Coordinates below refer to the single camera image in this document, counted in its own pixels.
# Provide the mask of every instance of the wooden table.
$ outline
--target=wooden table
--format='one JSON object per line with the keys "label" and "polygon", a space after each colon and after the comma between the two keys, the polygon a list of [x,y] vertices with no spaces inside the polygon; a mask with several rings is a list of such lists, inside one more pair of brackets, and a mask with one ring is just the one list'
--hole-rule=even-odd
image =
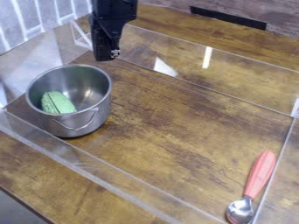
{"label": "wooden table", "polygon": [[[154,24],[158,30],[162,26],[156,22],[156,11],[148,9],[152,7],[141,7],[137,23],[145,25],[144,18],[149,17],[148,26]],[[166,23],[169,15],[182,16],[162,10],[169,12],[162,13]],[[196,17],[185,16],[185,24],[174,25],[184,29],[189,21],[196,20]],[[181,33],[172,27],[162,30]],[[192,39],[193,30],[184,30],[182,35],[180,38]],[[232,51],[240,49],[232,42]],[[284,58],[286,53],[292,52],[284,50],[280,57],[290,67],[292,60]],[[224,219],[222,209],[241,195],[256,155],[268,149],[277,154],[292,119],[120,60],[98,64],[90,52],[73,63],[105,69],[114,87],[112,114],[105,125],[69,142]],[[25,107],[23,98],[7,109],[27,119],[21,107]],[[0,137],[3,143],[1,186],[52,222],[164,223],[3,133]]]}

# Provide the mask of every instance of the stainless steel bowl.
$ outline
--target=stainless steel bowl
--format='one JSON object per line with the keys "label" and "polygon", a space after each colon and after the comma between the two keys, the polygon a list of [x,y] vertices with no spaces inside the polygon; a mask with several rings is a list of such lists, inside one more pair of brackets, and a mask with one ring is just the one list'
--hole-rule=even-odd
{"label": "stainless steel bowl", "polygon": [[[93,66],[60,66],[42,73],[25,91],[25,100],[37,115],[40,127],[57,137],[78,137],[96,130],[108,119],[110,88],[108,74]],[[61,92],[77,112],[45,113],[41,98],[48,91]]]}

